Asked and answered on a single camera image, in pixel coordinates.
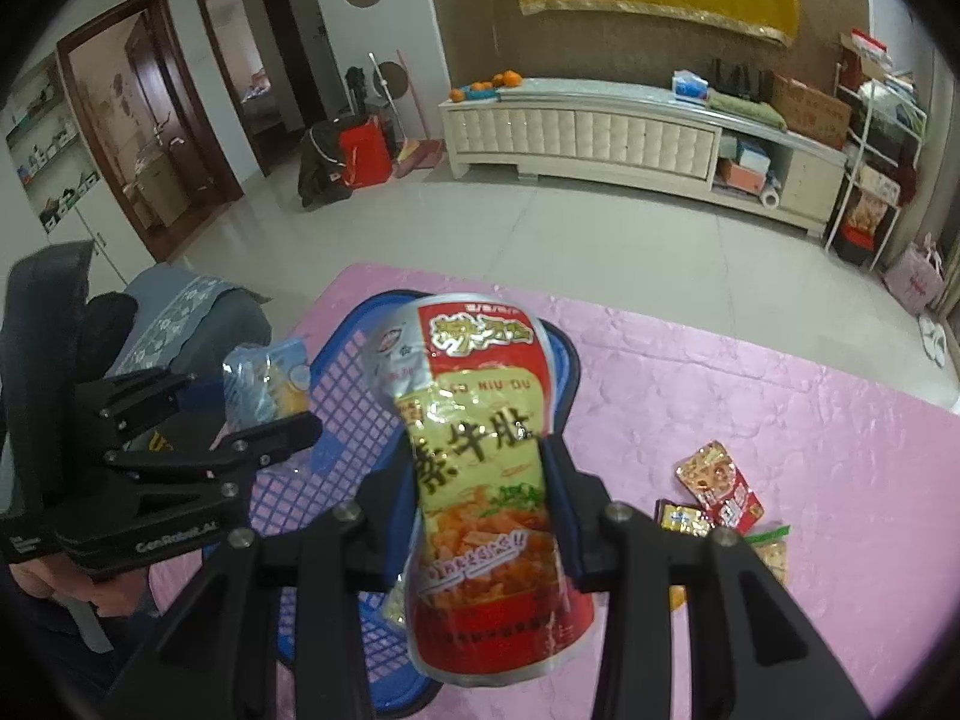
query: human hand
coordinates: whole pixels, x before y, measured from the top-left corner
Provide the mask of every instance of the human hand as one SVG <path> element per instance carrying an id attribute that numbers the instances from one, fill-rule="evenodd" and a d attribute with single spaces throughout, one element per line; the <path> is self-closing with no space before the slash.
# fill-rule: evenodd
<path id="1" fill-rule="evenodd" d="M 16 584 L 34 598 L 59 593 L 92 603 L 101 617 L 129 617 L 147 587 L 147 569 L 141 568 L 94 584 L 66 555 L 49 555 L 10 566 Z"/>

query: blue plastic basket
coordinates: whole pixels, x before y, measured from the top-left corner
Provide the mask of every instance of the blue plastic basket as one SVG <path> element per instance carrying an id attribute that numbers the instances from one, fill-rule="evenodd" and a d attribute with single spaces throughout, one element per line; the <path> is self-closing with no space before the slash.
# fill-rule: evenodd
<path id="1" fill-rule="evenodd" d="M 357 306 L 310 365 L 310 397 L 323 420 L 323 435 L 305 471 L 260 471 L 251 498 L 251 525 L 264 536 L 304 527 L 321 512 L 352 498 L 368 472 L 390 460 L 403 437 L 402 422 L 379 405 L 363 380 L 360 350 L 368 334 L 398 306 L 421 298 L 409 290 L 375 295 Z M 580 381 L 579 360 L 569 339 L 546 323 L 557 372 L 556 430 L 563 429 Z M 371 697 L 378 714 L 405 716 L 432 700 L 439 686 L 419 674 L 407 658 L 402 635 L 378 613 L 380 593 L 359 594 L 360 625 Z M 280 596 L 280 656 L 294 655 L 296 589 Z"/>

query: metal bolt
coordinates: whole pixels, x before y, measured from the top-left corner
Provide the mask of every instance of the metal bolt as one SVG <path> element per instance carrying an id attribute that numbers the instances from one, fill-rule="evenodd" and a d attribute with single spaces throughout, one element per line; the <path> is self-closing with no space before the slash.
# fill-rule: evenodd
<path id="1" fill-rule="evenodd" d="M 360 504 L 350 499 L 333 507 L 333 517 L 340 522 L 357 522 L 360 517 L 363 517 L 363 511 L 360 509 Z"/>
<path id="2" fill-rule="evenodd" d="M 629 504 L 622 501 L 611 501 L 603 509 L 604 516 L 613 522 L 626 522 L 634 515 L 634 510 Z"/>
<path id="3" fill-rule="evenodd" d="M 712 536 L 722 547 L 731 547 L 740 541 L 740 536 L 737 535 L 733 528 L 724 528 L 723 526 L 714 528 Z"/>
<path id="4" fill-rule="evenodd" d="M 227 544 L 233 549 L 247 549 L 253 546 L 255 539 L 256 533 L 253 533 L 250 528 L 234 528 L 227 535 Z"/>

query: white slipper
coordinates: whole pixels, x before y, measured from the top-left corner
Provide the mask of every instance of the white slipper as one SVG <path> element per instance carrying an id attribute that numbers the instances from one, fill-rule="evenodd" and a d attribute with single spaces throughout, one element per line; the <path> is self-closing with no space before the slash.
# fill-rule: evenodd
<path id="1" fill-rule="evenodd" d="M 947 334 L 944 333 L 944 328 L 939 324 L 933 336 L 933 352 L 933 361 L 937 365 L 940 367 L 947 365 Z"/>
<path id="2" fill-rule="evenodd" d="M 937 327 L 939 325 L 934 324 L 933 320 L 926 314 L 920 314 L 917 320 L 920 322 L 920 339 L 923 341 L 923 351 L 926 352 L 926 355 L 930 357 L 931 360 L 936 360 L 937 352 L 934 348 L 933 340 L 937 335 Z"/>

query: white tile floor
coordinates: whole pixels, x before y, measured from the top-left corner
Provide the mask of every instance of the white tile floor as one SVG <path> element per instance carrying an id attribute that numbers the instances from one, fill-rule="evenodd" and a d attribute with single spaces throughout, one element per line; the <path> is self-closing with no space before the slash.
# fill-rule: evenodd
<path id="1" fill-rule="evenodd" d="M 645 191 L 446 165 L 311 213 L 282 166 L 179 262 L 270 296 L 280 337 L 346 266 L 379 262 L 540 290 L 712 330 L 951 407 L 952 365 L 880 282 L 759 218 Z"/>

